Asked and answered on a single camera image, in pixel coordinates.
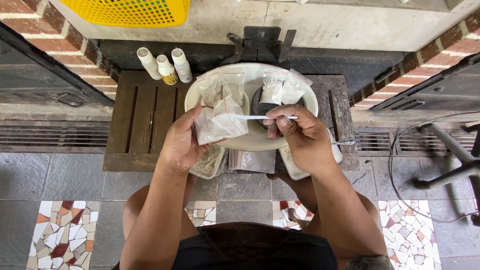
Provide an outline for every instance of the black shorts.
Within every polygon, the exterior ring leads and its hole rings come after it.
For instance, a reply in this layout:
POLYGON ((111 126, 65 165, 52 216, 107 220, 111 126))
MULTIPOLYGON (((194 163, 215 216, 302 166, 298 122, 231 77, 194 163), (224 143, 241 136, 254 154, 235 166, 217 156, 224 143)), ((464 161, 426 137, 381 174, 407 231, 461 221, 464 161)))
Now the black shorts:
POLYGON ((198 228, 198 232, 200 235, 180 241, 173 270, 338 269, 333 251, 325 238, 295 229, 288 231, 272 256, 255 262, 227 258, 204 229, 198 228))

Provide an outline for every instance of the bottle cap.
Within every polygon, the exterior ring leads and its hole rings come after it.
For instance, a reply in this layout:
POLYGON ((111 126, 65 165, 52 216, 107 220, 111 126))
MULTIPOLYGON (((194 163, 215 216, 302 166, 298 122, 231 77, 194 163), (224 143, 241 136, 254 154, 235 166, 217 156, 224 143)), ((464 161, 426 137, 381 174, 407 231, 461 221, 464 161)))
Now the bottle cap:
POLYGON ((161 68, 169 68, 170 67, 170 62, 168 61, 168 58, 164 54, 160 54, 156 58, 156 62, 158 63, 158 66, 161 68))
POLYGON ((175 64, 183 64, 187 60, 185 57, 185 53, 183 53, 182 49, 173 49, 172 51, 172 59, 175 64))
POLYGON ((137 56, 144 64, 148 64, 154 59, 152 53, 145 47, 141 47, 137 50, 137 56))

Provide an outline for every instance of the hand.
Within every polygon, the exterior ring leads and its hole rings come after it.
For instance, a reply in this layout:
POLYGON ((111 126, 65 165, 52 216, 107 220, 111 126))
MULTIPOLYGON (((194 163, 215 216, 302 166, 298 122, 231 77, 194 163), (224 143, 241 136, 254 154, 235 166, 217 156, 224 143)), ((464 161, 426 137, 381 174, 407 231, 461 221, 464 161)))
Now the hand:
POLYGON ((302 171, 312 174, 323 166, 336 166, 330 135, 325 124, 304 107, 282 105, 270 110, 264 119, 268 137, 277 138, 282 133, 292 153, 293 162, 302 171), (298 116, 288 119, 285 116, 298 116))
POLYGON ((209 146, 224 140, 202 146, 198 145, 193 120, 200 115, 201 111, 202 107, 197 103, 172 124, 168 130, 157 164, 174 166, 188 172, 190 167, 200 160, 200 157, 207 151, 209 146))

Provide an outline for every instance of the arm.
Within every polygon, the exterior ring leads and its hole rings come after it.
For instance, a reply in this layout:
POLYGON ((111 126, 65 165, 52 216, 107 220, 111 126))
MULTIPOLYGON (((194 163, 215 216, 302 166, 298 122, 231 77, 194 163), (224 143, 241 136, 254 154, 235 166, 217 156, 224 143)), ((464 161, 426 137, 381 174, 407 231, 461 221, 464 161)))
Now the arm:
POLYGON ((325 125, 297 105, 277 107, 267 116, 278 117, 276 123, 264 120, 265 124, 274 124, 268 136, 276 137, 278 126, 288 142, 295 165, 312 175, 322 230, 337 260, 386 256, 380 230, 335 162, 325 125), (295 115, 298 119, 294 122, 283 115, 295 115))
POLYGON ((170 269, 180 242, 182 202, 187 175, 211 145, 199 146, 193 120, 197 104, 170 127, 158 158, 145 204, 120 257, 122 270, 170 269))

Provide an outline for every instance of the person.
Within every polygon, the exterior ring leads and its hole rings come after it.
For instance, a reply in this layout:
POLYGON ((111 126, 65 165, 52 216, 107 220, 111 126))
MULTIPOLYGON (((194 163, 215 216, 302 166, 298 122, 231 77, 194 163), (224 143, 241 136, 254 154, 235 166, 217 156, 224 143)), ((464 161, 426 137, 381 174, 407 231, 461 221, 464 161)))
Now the person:
MULTIPOLYGON (((287 174, 268 177, 285 181, 315 215, 301 231, 288 230, 270 257, 238 261, 225 256, 184 211, 196 180, 189 169, 210 146, 199 146, 195 137, 193 120, 200 112, 196 104, 172 124, 150 185, 126 202, 120 270, 393 269, 377 227, 375 206, 355 192, 338 167, 326 126, 298 105, 271 110, 267 116, 276 120, 264 120, 264 124, 269 126, 269 138, 283 134, 294 163, 311 177, 299 181, 287 174)), ((272 230, 286 229, 272 226, 272 230)))

